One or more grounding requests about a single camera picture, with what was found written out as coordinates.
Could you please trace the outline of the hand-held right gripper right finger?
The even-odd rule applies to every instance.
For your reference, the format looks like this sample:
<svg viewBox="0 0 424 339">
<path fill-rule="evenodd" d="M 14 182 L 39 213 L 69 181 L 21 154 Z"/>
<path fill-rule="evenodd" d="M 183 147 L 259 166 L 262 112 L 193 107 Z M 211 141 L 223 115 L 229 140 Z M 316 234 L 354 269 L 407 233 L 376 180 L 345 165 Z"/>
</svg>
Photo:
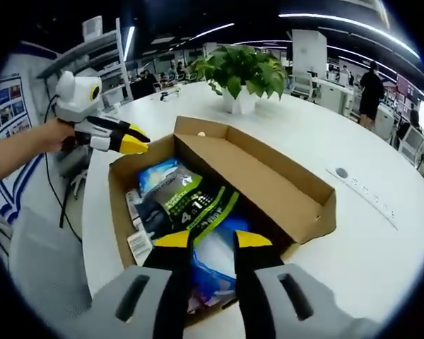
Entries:
<svg viewBox="0 0 424 339">
<path fill-rule="evenodd" d="M 270 240 L 234 233 L 236 296 L 246 338 L 375 338 L 378 325 L 340 309 L 334 293 Z"/>
</svg>

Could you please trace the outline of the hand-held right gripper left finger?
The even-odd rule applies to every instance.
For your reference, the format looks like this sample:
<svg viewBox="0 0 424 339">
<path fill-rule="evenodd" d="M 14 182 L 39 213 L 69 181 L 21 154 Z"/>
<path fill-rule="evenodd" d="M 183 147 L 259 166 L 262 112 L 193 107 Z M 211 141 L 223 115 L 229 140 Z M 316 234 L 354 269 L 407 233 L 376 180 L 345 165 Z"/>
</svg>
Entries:
<svg viewBox="0 0 424 339">
<path fill-rule="evenodd" d="M 192 284 L 188 231 L 158 239 L 142 266 L 129 266 L 94 296 L 89 338 L 182 338 Z"/>
</svg>

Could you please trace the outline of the person's left hand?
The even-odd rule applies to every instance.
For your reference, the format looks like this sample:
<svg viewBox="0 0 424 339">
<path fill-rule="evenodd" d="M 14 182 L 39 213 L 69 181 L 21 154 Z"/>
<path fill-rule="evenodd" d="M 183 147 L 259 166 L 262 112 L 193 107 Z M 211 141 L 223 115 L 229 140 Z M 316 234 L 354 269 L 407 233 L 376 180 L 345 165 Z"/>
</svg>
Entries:
<svg viewBox="0 0 424 339">
<path fill-rule="evenodd" d="M 38 127 L 38 138 L 44 153 L 61 150 L 63 142 L 74 136 L 74 127 L 58 118 L 50 119 Z"/>
</svg>

